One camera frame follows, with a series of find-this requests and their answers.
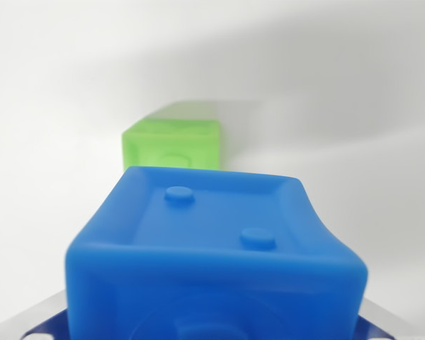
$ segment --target plastic block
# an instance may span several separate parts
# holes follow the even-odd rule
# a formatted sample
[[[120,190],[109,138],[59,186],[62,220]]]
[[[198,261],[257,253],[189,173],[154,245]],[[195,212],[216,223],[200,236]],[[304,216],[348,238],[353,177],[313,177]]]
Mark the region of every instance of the plastic block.
[[[130,167],[67,252],[72,340],[350,340],[364,263],[295,178]]]
[[[123,133],[124,167],[219,169],[220,125],[215,120],[144,119]]]

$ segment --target metal base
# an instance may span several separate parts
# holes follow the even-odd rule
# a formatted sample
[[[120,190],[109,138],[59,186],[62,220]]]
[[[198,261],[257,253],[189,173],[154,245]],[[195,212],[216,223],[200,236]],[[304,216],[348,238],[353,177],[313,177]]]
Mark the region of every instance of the metal base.
[[[0,340],[24,339],[69,340],[64,291],[0,324]],[[369,339],[425,340],[425,335],[364,299],[353,340]]]

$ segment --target blue plastic cube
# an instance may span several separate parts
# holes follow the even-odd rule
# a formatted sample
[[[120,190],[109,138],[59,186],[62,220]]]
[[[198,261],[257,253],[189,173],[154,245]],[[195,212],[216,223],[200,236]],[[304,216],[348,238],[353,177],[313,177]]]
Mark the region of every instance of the blue plastic cube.
[[[350,340],[364,263],[295,178],[130,167],[67,252],[72,340]]]

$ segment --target white backdrop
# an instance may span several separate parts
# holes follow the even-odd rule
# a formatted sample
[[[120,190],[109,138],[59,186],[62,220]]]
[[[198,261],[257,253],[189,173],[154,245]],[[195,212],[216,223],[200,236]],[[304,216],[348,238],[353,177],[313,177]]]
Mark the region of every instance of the white backdrop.
[[[425,329],[425,1],[0,1],[0,321],[63,289],[121,132],[183,99],[259,101],[227,168],[300,178]]]

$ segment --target block side face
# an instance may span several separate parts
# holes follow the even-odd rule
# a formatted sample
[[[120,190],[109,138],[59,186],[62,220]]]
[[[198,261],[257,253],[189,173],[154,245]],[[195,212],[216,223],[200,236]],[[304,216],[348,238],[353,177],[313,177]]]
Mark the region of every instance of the block side face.
[[[144,119],[123,133],[129,166],[219,169],[220,124],[213,120]]]
[[[66,256],[70,339],[115,339],[112,316],[118,312],[115,292],[120,290],[120,285],[107,283],[101,275],[90,272],[83,266],[83,257],[84,252],[72,246]]]
[[[103,260],[101,256],[96,259],[98,264]],[[250,339],[345,340],[353,331],[353,315],[357,315],[354,313],[358,308],[356,285],[345,278],[333,278],[333,284],[310,291],[305,290],[305,283],[304,289],[301,285],[298,288],[291,285],[293,274],[298,277],[294,272],[285,278],[279,277],[280,286],[276,288],[262,285],[263,279],[259,281],[257,277],[249,277],[242,284],[229,282],[227,273],[215,280],[209,277],[199,280],[202,273],[195,270],[191,271],[190,278],[166,276],[147,281],[145,268],[128,268],[132,268],[129,272],[133,272],[133,279],[123,278],[115,271],[105,271],[102,277],[70,271],[71,276],[80,274],[71,281],[71,286],[78,285],[77,290],[83,292],[73,295],[72,289],[68,290],[69,310],[77,318],[72,334],[87,339],[92,339],[88,336],[91,332],[98,334],[95,339],[179,340],[180,328],[200,327],[207,331],[210,327],[206,324],[212,323],[219,329],[222,326],[236,329]],[[154,268],[165,272],[165,268],[156,266],[153,271]],[[324,277],[312,276],[308,271],[303,276],[305,282],[313,278],[324,282]],[[267,279],[268,283],[273,282],[274,277]],[[92,290],[98,283],[101,289]],[[103,301],[110,296],[113,296],[113,304]],[[109,315],[111,310],[115,310],[113,317]],[[101,330],[109,337],[104,337]]]

